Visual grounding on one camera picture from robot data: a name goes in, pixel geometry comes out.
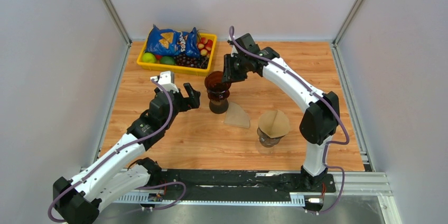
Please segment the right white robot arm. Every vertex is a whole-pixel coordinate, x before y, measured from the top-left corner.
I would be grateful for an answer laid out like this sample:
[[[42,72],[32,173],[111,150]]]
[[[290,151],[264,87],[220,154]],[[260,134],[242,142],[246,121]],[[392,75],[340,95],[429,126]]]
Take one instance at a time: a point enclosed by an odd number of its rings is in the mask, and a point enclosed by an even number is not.
[[[239,38],[229,35],[232,52],[224,56],[222,82],[236,83],[247,79],[249,72],[275,84],[301,109],[299,125],[307,141],[302,170],[302,185],[315,191],[323,183],[322,175],[328,168],[324,164],[327,143],[340,124],[339,97],[333,91],[323,92],[299,76],[271,47],[261,49],[247,33]]]

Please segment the paper coffee filter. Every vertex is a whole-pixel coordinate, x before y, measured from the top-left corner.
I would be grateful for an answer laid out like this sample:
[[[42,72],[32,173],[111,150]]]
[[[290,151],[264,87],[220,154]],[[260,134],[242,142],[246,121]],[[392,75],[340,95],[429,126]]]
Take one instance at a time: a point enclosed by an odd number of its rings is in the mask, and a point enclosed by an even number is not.
[[[258,128],[270,138],[283,137],[291,131],[290,120],[281,110],[269,110],[258,119]]]

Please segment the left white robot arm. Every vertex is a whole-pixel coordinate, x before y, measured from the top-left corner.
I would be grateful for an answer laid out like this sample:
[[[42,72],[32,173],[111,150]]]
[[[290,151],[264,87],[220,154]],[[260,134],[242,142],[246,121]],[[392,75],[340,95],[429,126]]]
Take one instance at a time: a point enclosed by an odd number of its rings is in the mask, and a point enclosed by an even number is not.
[[[162,181],[157,164],[146,158],[129,171],[120,170],[161,140],[176,115],[200,107],[201,93],[184,83],[183,97],[173,83],[155,83],[155,96],[147,110],[129,126],[120,140],[101,158],[70,179],[53,184],[47,214],[56,223],[93,223],[100,213],[131,190],[156,189]]]

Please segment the brown amber dripper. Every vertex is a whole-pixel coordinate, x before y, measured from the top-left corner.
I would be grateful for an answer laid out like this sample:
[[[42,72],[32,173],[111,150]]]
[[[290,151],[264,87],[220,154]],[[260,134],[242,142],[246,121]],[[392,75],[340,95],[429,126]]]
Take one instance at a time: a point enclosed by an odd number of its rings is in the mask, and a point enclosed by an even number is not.
[[[204,85],[211,101],[224,101],[230,96],[231,83],[222,82],[222,77],[222,71],[213,71],[205,77]]]

